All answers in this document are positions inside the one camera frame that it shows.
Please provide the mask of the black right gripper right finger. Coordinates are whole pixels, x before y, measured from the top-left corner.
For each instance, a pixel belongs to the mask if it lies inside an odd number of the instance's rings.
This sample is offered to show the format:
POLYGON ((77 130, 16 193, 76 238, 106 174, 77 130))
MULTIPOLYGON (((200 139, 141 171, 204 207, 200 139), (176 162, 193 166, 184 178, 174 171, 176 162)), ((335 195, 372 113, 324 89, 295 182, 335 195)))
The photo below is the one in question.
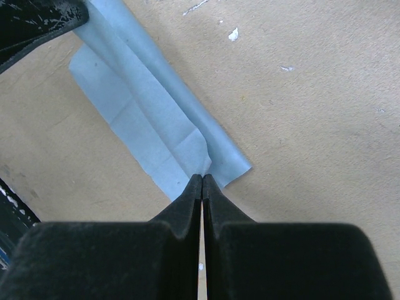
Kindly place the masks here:
POLYGON ((345 223, 256 222, 202 180, 209 299, 391 299, 374 248, 345 223))

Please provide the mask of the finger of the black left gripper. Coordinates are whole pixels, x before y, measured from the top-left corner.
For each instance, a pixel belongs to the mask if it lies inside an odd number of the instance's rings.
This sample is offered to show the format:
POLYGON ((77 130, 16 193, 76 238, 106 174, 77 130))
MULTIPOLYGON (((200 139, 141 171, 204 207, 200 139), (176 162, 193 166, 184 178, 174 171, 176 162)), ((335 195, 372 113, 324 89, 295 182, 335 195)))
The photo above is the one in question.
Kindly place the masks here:
POLYGON ((84 1, 1 1, 1 72, 88 20, 84 1))

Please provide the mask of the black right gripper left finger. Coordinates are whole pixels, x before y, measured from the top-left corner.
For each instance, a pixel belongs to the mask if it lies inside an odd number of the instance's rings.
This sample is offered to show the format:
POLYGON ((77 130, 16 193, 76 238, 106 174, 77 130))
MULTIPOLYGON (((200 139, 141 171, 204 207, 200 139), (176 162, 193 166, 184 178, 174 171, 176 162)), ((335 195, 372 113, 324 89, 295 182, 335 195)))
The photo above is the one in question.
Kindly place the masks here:
POLYGON ((42 222, 17 246, 2 299, 196 299, 202 177, 147 222, 42 222))

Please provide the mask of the blue cleaning cloth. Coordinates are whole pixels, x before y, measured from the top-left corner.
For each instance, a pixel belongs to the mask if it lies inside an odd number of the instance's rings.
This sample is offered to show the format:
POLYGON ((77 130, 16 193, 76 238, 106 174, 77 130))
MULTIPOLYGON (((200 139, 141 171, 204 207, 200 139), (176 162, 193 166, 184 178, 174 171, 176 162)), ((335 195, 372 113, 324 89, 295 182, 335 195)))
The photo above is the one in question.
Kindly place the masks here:
POLYGON ((194 174, 219 187, 251 164, 169 65, 122 1, 86 1, 69 69, 144 172, 176 199, 194 174))

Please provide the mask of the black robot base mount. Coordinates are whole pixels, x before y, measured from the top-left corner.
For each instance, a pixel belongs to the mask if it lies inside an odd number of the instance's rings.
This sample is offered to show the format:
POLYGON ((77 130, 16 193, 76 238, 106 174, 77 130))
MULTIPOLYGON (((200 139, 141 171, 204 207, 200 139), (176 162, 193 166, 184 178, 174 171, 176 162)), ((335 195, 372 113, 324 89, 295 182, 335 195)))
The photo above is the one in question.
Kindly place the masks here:
POLYGON ((41 221, 2 179, 0 197, 2 276, 9 267, 11 256, 21 237, 41 221))

